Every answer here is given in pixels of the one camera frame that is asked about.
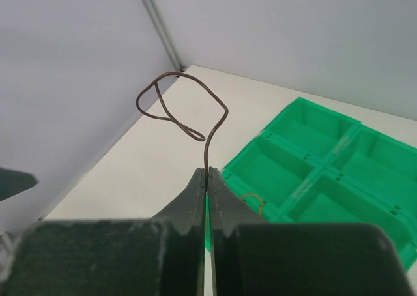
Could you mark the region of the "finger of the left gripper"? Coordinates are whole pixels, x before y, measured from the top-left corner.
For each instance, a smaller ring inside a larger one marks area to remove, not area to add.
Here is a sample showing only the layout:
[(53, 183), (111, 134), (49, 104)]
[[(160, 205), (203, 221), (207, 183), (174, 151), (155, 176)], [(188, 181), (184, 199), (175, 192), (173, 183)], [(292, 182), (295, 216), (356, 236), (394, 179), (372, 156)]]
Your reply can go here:
[(1, 168), (0, 200), (3, 201), (24, 192), (38, 184), (38, 180), (30, 173)]

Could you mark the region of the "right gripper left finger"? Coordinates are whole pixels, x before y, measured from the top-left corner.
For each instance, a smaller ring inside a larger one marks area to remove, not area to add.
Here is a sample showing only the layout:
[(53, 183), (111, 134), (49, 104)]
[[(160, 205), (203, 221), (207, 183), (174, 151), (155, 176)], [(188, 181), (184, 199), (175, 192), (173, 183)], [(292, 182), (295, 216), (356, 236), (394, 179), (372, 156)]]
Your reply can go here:
[(193, 229), (201, 235), (205, 228), (205, 172), (197, 168), (184, 190), (156, 213), (151, 220), (169, 222), (180, 235)]

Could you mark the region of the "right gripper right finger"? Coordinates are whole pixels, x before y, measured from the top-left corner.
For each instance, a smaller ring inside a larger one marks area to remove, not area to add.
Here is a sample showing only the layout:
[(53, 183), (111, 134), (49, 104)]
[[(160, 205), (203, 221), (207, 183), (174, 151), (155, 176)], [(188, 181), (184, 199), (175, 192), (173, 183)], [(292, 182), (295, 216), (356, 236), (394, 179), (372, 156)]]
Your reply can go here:
[(220, 234), (218, 237), (230, 237), (239, 225), (268, 222), (228, 188), (217, 168), (209, 168), (207, 196), (211, 237), (216, 237), (216, 233)]

